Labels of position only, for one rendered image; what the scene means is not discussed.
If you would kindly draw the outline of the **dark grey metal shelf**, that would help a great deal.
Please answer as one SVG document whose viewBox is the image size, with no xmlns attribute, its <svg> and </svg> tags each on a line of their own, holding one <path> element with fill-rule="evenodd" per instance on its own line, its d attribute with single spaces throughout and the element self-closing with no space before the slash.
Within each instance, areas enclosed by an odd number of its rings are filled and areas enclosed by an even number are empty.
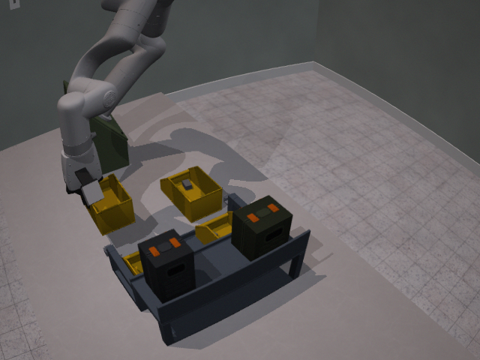
<svg viewBox="0 0 480 360">
<path fill-rule="evenodd" d="M 149 309 L 157 318 L 163 342 L 169 346 L 298 278 L 310 233 L 307 230 L 295 238 L 289 235 L 288 242 L 251 262 L 231 244 L 232 233 L 205 245 L 196 237 L 195 229 L 180 235 L 194 251 L 196 289 L 163 304 L 146 283 L 144 273 L 133 276 L 113 244 L 103 250 L 139 310 Z M 290 260 L 287 274 L 279 266 Z"/>
</svg>

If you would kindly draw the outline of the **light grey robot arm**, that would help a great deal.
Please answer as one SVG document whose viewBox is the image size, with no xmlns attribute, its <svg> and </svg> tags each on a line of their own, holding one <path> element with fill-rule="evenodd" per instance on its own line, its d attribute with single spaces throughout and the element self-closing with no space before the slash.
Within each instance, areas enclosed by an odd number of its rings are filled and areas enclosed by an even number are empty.
<svg viewBox="0 0 480 360">
<path fill-rule="evenodd" d="M 160 36 L 167 27 L 173 1 L 101 0 L 101 7 L 116 15 L 104 37 L 79 60 L 67 94 L 57 103 L 66 155 L 82 155 L 92 147 L 97 135 L 90 131 L 89 120 L 99 116 L 110 122 L 110 114 L 121 99 L 165 53 L 167 45 Z M 128 50 L 133 54 L 120 60 L 104 81 L 92 79 L 103 62 Z M 98 180 L 85 167 L 75 171 L 75 175 L 88 206 L 105 198 Z"/>
</svg>

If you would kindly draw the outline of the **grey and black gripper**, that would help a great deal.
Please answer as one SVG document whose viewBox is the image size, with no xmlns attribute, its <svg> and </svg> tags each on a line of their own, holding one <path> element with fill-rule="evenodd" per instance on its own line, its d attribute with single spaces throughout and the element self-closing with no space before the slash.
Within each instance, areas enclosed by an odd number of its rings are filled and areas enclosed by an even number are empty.
<svg viewBox="0 0 480 360">
<path fill-rule="evenodd" d="M 81 170 L 85 167 L 93 179 L 97 178 L 98 183 L 104 179 L 102 176 L 101 164 L 94 142 L 91 144 L 91 148 L 86 153 L 77 156 L 67 155 L 65 154 L 63 149 L 61 151 L 61 166 L 64 176 L 64 182 L 65 184 L 67 183 L 67 194 L 79 194 L 82 198 L 83 205 L 86 205 L 87 208 L 90 209 L 90 206 L 87 205 L 86 200 L 83 196 L 83 192 L 80 189 L 82 184 L 75 175 L 75 171 Z"/>
</svg>

